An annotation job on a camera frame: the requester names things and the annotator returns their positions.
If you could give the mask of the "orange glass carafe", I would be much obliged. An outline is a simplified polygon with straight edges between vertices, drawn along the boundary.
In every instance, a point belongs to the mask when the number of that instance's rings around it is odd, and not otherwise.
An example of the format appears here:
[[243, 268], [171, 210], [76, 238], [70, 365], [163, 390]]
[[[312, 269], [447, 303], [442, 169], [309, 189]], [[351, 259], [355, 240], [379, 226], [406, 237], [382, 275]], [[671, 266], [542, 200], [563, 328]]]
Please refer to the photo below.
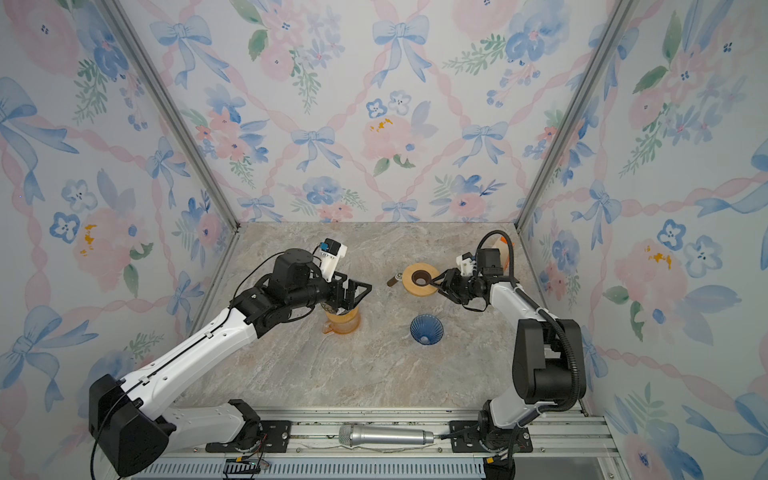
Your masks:
[[359, 309], [355, 308], [343, 315], [326, 313], [326, 323], [323, 327], [323, 333], [335, 333], [339, 335], [345, 335], [355, 331], [360, 325], [360, 313]]

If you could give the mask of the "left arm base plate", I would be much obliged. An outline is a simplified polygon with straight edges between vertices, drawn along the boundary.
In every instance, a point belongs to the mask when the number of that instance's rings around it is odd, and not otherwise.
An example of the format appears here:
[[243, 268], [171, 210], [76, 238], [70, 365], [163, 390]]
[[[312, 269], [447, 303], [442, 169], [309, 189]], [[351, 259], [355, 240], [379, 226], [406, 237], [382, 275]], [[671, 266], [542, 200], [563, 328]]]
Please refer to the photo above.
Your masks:
[[286, 453], [291, 436], [292, 422], [289, 420], [262, 420], [259, 425], [247, 423], [235, 439], [227, 443], [208, 443], [206, 453], [255, 452]]

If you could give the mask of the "blue glass dripper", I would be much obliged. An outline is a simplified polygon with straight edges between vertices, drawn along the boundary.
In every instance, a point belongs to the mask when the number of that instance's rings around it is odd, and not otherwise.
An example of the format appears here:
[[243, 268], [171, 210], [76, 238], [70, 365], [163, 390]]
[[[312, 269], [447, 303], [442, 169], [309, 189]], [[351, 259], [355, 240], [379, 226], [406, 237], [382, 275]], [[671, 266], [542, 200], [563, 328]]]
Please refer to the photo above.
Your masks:
[[442, 340], [444, 326], [438, 317], [430, 314], [421, 314], [411, 321], [409, 331], [412, 339], [417, 343], [431, 346]]

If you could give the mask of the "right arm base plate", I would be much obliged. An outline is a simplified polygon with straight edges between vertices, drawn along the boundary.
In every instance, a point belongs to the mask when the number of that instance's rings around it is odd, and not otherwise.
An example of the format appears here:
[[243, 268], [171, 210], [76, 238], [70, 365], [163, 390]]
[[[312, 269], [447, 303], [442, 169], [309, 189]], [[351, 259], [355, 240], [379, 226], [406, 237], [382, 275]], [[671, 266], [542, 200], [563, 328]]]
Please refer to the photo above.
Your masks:
[[454, 453], [503, 454], [509, 447], [512, 453], [532, 453], [531, 435], [518, 427], [500, 429], [481, 426], [479, 421], [450, 421], [449, 432], [441, 435], [450, 442]]

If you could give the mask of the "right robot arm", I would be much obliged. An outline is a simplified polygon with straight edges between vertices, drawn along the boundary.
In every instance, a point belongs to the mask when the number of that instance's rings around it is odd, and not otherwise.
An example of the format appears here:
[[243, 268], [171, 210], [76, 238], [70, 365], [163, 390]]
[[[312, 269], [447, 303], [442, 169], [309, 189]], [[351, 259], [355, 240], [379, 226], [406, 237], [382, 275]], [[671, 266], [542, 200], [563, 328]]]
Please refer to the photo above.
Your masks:
[[512, 385], [487, 401], [475, 434], [497, 449], [514, 442], [526, 427], [552, 412], [577, 406], [587, 388], [582, 336], [577, 322], [559, 318], [535, 301], [514, 276], [513, 257], [496, 248], [479, 248], [457, 258], [430, 285], [449, 301], [469, 310], [492, 308], [516, 328]]

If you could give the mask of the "white paper coffee filter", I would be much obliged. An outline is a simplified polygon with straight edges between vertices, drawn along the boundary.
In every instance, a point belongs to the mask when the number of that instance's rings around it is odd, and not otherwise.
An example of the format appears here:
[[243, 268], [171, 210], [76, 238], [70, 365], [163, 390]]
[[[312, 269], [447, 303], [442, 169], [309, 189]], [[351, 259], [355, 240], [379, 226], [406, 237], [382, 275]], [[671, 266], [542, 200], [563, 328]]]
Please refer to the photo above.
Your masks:
[[343, 316], [349, 312], [349, 309], [346, 307], [334, 307], [328, 303], [324, 303], [322, 307], [327, 314], [333, 316]]

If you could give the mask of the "silver microphone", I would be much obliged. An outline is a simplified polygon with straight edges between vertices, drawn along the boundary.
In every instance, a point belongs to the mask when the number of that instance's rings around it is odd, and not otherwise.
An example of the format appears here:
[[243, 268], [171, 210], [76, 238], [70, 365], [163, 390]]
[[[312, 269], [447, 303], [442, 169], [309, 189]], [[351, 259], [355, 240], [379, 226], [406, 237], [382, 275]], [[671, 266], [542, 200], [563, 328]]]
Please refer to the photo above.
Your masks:
[[426, 430], [348, 424], [340, 427], [338, 440], [347, 447], [365, 444], [424, 446], [433, 444], [435, 435]]

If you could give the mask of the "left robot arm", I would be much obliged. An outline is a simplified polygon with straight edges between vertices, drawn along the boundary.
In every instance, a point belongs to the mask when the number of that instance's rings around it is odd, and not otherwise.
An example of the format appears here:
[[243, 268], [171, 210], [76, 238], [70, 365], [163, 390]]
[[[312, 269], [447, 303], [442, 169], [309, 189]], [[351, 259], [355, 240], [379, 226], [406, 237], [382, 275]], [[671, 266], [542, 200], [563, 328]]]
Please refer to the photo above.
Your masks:
[[160, 358], [121, 378], [105, 374], [88, 392], [89, 431], [96, 451], [116, 473], [141, 472], [168, 451], [223, 444], [241, 452], [261, 447], [261, 417], [245, 401], [179, 409], [174, 401], [196, 380], [271, 329], [296, 321], [293, 312], [318, 306], [351, 311], [371, 292], [365, 282], [335, 273], [276, 290], [270, 275], [235, 296], [209, 324]]

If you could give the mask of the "coffee filter pack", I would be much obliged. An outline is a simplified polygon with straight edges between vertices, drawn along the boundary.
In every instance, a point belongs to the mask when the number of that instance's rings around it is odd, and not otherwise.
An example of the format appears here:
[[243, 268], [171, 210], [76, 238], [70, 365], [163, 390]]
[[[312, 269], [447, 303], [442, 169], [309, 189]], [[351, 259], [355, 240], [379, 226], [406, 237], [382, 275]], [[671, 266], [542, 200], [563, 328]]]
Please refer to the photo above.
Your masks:
[[514, 244], [509, 244], [506, 238], [500, 237], [495, 243], [494, 247], [499, 250], [500, 262], [505, 273], [510, 271], [510, 260], [514, 259], [513, 247]]

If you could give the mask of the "aluminium front rail frame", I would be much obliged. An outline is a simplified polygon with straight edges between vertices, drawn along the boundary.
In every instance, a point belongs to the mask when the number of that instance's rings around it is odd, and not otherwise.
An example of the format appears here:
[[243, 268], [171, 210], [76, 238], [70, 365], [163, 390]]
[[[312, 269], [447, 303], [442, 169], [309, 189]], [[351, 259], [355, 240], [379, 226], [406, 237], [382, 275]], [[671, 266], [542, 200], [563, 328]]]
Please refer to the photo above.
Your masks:
[[[454, 453], [441, 435], [450, 421], [478, 421], [469, 409], [264, 409], [263, 420], [289, 420], [286, 453], [206, 453], [204, 444], [171, 451], [138, 479], [626, 479], [616, 442], [601, 417], [576, 409], [547, 414], [526, 429], [532, 453]], [[342, 425], [430, 431], [431, 445], [347, 447]]]

